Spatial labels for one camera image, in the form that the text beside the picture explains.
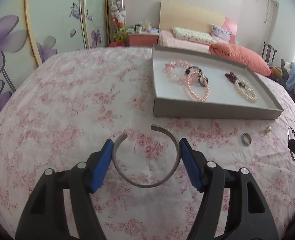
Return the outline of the pearl earring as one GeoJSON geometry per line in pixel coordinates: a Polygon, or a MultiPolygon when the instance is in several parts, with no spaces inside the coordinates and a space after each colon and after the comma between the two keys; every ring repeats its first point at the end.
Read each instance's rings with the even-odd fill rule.
{"type": "Polygon", "coordinates": [[[266,128],[265,128],[265,133],[269,133],[269,132],[271,132],[272,131],[272,127],[271,126],[267,126],[266,128]]]}

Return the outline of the dark wooden chair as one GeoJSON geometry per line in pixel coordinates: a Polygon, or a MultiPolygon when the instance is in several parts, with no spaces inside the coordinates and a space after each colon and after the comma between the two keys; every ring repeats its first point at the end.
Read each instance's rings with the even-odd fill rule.
{"type": "Polygon", "coordinates": [[[261,57],[264,59],[265,63],[273,63],[276,53],[277,50],[272,45],[270,45],[266,41],[263,42],[261,57]]]}

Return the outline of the folded coral duvet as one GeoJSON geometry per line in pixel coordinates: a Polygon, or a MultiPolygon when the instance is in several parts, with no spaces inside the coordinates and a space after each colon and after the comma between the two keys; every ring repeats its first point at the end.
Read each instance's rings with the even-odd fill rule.
{"type": "Polygon", "coordinates": [[[252,71],[264,76],[270,76],[272,71],[263,58],[256,52],[231,43],[217,42],[209,46],[211,54],[243,64],[252,71]]]}

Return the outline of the grey shallow cardboard tray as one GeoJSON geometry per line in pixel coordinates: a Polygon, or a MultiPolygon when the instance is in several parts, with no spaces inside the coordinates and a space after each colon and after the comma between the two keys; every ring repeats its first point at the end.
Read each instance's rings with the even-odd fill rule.
{"type": "Polygon", "coordinates": [[[284,111],[248,67],[178,48],[152,48],[155,117],[275,120],[284,111]]]}

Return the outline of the white mug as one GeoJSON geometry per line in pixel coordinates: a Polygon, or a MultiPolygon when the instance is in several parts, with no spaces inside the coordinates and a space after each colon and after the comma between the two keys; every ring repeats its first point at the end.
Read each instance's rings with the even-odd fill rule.
{"type": "Polygon", "coordinates": [[[137,25],[135,26],[135,32],[136,32],[136,33],[141,33],[141,32],[142,32],[142,28],[143,28],[142,25],[137,24],[137,25]]]}

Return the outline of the thin silver bangle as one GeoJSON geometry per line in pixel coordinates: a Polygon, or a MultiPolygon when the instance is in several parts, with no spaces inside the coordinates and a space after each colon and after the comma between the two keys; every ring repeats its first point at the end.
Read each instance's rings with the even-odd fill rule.
{"type": "Polygon", "coordinates": [[[287,129],[288,148],[293,161],[295,161],[295,130],[292,127],[287,129]]]}

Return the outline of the lilac square cushion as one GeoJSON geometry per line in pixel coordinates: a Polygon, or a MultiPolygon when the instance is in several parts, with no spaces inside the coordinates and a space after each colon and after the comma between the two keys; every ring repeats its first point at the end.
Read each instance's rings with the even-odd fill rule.
{"type": "Polygon", "coordinates": [[[211,36],[218,42],[230,42],[232,32],[216,24],[212,24],[211,36]]]}

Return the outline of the red waste basket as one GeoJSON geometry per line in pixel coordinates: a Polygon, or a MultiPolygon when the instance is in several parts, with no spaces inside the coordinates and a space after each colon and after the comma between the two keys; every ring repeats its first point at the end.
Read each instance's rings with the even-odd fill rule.
{"type": "Polygon", "coordinates": [[[124,42],[112,42],[109,44],[109,47],[125,47],[126,44],[124,42]]]}

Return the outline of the pink bedside table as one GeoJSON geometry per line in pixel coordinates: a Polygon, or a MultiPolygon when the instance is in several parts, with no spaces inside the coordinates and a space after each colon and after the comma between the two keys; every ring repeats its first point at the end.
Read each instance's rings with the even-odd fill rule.
{"type": "Polygon", "coordinates": [[[158,44],[158,33],[132,33],[128,35],[128,45],[130,47],[153,47],[158,44]]]}

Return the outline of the yellow green plush toy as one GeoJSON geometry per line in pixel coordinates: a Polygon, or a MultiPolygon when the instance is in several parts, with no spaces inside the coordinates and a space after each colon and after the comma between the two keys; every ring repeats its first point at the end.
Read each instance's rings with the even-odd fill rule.
{"type": "Polygon", "coordinates": [[[119,28],[113,36],[115,42],[124,42],[126,40],[126,28],[119,28]]]}

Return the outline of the bed with pink sheet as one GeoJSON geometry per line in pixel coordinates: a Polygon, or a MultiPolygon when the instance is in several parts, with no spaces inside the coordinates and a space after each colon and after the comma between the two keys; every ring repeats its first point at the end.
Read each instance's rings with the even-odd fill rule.
{"type": "Polygon", "coordinates": [[[223,39],[211,36],[209,33],[193,31],[183,28],[172,28],[171,31],[162,30],[158,44],[164,47],[199,51],[209,54],[209,46],[215,43],[228,43],[223,39]]]}

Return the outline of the clear tube of plush toys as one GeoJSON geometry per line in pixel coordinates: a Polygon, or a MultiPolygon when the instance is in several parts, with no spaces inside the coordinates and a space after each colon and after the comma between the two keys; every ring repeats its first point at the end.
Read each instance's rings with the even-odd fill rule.
{"type": "Polygon", "coordinates": [[[127,12],[125,0],[111,0],[110,2],[111,24],[116,29],[122,29],[126,25],[127,12]]]}

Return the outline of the pink floral tablecloth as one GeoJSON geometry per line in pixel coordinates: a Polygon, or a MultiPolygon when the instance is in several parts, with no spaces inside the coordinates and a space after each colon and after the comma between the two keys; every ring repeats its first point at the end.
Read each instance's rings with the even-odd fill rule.
{"type": "Polygon", "coordinates": [[[176,153],[170,140],[150,129],[159,124],[223,168],[248,168],[282,235],[295,211],[295,162],[287,148],[295,104],[279,84],[262,81],[284,110],[275,121],[155,118],[151,49],[51,57],[0,112],[0,224],[14,236],[46,168],[68,170],[122,133],[128,134],[118,153],[122,171],[141,184],[162,179],[176,153]]]}

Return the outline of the beige pink headboard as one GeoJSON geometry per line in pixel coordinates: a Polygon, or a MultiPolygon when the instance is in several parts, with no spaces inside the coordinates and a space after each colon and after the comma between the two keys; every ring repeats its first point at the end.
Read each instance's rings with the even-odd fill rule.
{"type": "Polygon", "coordinates": [[[159,29],[174,27],[211,33],[212,25],[231,31],[230,43],[236,41],[237,23],[219,13],[182,2],[161,1],[159,29]]]}

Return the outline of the sliding wardrobe with flowers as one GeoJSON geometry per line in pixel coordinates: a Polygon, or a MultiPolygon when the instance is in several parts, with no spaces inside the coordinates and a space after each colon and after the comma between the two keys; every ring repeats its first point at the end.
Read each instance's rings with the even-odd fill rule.
{"type": "Polygon", "coordinates": [[[107,46],[107,0],[0,0],[0,111],[58,53],[107,46]]]}

